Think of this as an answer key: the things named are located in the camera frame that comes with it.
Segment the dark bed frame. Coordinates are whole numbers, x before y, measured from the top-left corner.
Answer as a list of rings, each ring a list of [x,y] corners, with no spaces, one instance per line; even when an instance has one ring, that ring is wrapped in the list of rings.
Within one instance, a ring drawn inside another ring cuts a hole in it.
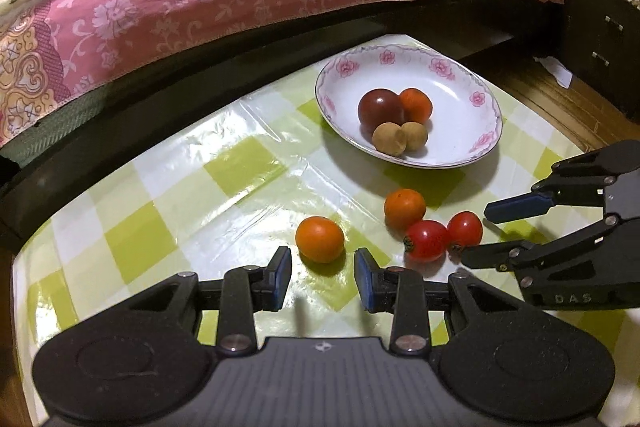
[[[378,2],[276,23],[174,53],[56,110],[1,151],[1,249],[104,176],[195,121],[305,66],[384,35],[462,57],[521,38],[550,50],[563,5],[539,0]]]

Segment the white floral rimmed plate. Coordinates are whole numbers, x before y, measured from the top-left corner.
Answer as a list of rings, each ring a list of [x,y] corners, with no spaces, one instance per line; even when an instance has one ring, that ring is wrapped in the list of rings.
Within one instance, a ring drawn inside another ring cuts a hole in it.
[[[320,113],[350,145],[397,165],[473,164],[502,135],[497,99],[477,75],[431,49],[371,44],[323,66]]]

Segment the small orange mandarin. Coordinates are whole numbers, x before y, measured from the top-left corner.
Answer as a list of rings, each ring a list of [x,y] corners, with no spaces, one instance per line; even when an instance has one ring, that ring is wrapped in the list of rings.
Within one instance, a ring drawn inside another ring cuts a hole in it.
[[[384,202],[385,223],[396,231],[405,231],[421,221],[426,213],[424,197],[412,188],[400,188],[386,196]]]

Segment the red cherry tomato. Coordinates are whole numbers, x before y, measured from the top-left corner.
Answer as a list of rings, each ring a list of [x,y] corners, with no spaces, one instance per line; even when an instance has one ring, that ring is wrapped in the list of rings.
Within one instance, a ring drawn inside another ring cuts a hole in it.
[[[483,223],[472,211],[461,211],[447,225],[449,248],[457,251],[480,245],[483,238]]]
[[[445,225],[434,220],[413,223],[404,236],[405,253],[419,262],[432,262],[445,254],[449,232]]]

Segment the large bumpy mandarin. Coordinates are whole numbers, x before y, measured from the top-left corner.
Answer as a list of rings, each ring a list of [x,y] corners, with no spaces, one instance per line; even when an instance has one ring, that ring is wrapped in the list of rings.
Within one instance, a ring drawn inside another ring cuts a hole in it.
[[[405,122],[414,121],[426,124],[431,118],[433,113],[432,101],[421,90],[407,88],[400,92],[398,98],[404,110]]]

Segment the dark drawer cabinet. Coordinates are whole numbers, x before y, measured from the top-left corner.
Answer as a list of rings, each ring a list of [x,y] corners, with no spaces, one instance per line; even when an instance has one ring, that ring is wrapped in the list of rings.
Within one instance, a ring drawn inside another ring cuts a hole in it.
[[[639,119],[639,9],[628,0],[564,0],[564,65]]]

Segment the dark red plum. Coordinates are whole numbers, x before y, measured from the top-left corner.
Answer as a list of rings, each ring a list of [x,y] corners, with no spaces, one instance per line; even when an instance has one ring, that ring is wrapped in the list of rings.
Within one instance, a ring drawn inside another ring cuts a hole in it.
[[[388,89],[374,89],[360,98],[358,118],[361,126],[372,133],[380,124],[405,122],[404,108],[399,95]]]

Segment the tan longan with dent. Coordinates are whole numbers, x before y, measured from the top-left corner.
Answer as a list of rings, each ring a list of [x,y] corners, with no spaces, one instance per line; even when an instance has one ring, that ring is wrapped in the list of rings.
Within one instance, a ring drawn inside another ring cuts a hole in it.
[[[407,137],[399,124],[383,122],[372,133],[372,144],[381,153],[398,157],[405,153]]]

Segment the small tan longan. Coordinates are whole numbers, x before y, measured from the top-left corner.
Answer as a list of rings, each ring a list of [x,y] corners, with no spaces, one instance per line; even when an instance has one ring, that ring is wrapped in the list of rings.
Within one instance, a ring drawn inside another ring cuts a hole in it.
[[[400,127],[406,138],[406,151],[417,152],[426,144],[428,133],[424,124],[407,121]]]

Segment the white paper scrap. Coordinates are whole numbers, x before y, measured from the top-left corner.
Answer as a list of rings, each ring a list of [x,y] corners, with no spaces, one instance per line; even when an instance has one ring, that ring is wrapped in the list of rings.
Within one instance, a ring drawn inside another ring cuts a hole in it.
[[[554,77],[560,87],[566,90],[570,89],[574,75],[557,58],[553,56],[535,57],[535,61]]]

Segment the green white checkered tablecloth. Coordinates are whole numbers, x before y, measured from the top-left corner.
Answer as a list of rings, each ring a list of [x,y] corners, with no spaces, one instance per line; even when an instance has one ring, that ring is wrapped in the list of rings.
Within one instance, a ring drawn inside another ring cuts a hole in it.
[[[401,64],[412,46],[416,56]],[[324,120],[314,93],[321,76],[425,91],[444,111],[447,142],[480,160],[422,170],[366,153]],[[88,188],[17,255],[14,335],[29,422],[47,417],[30,377],[40,346],[169,275],[217,280],[262,265],[312,216],[337,223],[348,251],[366,247],[381,265],[400,265],[404,248],[383,212],[391,191],[413,188],[428,217],[446,222],[526,192],[579,153],[524,104],[407,36],[375,39],[242,96]]]

